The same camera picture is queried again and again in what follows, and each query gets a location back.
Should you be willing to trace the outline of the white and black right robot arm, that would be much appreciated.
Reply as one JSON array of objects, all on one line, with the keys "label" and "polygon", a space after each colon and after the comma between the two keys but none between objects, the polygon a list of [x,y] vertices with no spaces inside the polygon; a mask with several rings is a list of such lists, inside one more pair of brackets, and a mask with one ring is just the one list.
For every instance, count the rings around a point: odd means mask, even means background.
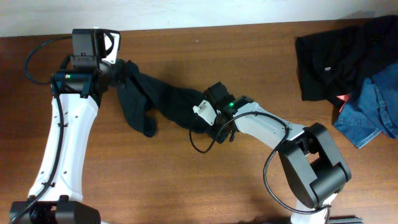
[{"label": "white and black right robot arm", "polygon": [[218,82],[205,92],[193,112],[210,125],[213,142],[232,140],[236,132],[248,134],[272,152],[264,164],[268,170],[278,155],[295,207],[278,200],[292,212],[291,223],[361,223],[356,217],[330,216],[331,203],[351,180],[351,171],[327,128],[314,123],[306,127],[290,123],[266,110],[253,99],[235,98]]}]

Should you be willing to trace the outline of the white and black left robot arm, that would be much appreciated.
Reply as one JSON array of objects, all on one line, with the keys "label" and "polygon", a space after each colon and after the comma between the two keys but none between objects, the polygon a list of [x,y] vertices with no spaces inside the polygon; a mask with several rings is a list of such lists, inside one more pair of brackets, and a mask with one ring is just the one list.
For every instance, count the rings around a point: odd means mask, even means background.
[{"label": "white and black left robot arm", "polygon": [[121,82],[116,30],[73,29],[73,52],[47,82],[52,120],[44,156],[25,201],[13,202],[11,223],[102,223],[97,209],[83,204],[82,173],[91,127],[103,93]]}]

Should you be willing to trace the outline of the dark green cloth garment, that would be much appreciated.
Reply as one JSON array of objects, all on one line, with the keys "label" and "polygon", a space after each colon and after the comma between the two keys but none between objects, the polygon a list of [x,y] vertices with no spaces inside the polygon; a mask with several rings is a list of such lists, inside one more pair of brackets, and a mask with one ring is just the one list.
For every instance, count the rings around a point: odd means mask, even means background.
[{"label": "dark green cloth garment", "polygon": [[139,71],[132,61],[120,61],[123,74],[117,87],[118,100],[124,117],[132,129],[151,138],[157,131],[154,118],[147,115],[157,109],[167,119],[197,134],[210,134],[211,126],[199,118],[193,107],[205,96],[191,88],[180,88]]}]

